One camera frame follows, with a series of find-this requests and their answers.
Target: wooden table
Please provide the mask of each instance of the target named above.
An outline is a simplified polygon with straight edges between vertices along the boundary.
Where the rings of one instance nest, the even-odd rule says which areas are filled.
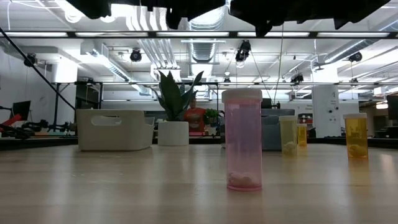
[[[263,191],[226,189],[219,145],[0,152],[0,223],[398,223],[398,151],[263,153]]]

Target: orange shirt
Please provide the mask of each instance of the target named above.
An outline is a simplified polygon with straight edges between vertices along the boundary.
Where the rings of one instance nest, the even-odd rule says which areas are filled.
[[[205,122],[203,117],[206,113],[206,109],[195,108],[188,109],[184,114],[184,120],[189,123],[189,132],[204,132]]]

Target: monitor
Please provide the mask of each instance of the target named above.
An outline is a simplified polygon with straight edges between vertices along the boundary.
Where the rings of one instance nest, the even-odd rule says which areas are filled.
[[[398,96],[387,96],[388,119],[398,120]]]
[[[263,98],[261,102],[261,109],[272,109],[271,99]]]
[[[12,105],[10,119],[19,114],[22,118],[21,121],[27,121],[30,111],[30,101],[18,102]]]

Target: potted plant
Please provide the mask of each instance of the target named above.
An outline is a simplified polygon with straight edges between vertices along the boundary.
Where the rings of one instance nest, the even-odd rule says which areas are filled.
[[[206,109],[204,120],[209,135],[217,134],[217,117],[218,117],[217,110],[209,108]]]
[[[197,85],[203,72],[199,73],[192,83],[191,88],[185,92],[179,88],[171,72],[165,76],[160,73],[160,95],[156,92],[159,104],[167,115],[167,122],[158,125],[157,143],[160,146],[186,146],[189,145],[189,125],[183,121],[183,114],[187,110],[196,92],[193,87]]]

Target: person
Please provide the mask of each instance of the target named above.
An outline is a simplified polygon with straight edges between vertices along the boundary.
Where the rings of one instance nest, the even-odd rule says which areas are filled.
[[[204,116],[206,109],[197,108],[197,99],[194,98],[190,104],[190,109],[186,110],[184,114],[184,121],[189,123],[189,132],[202,133],[205,131]]]

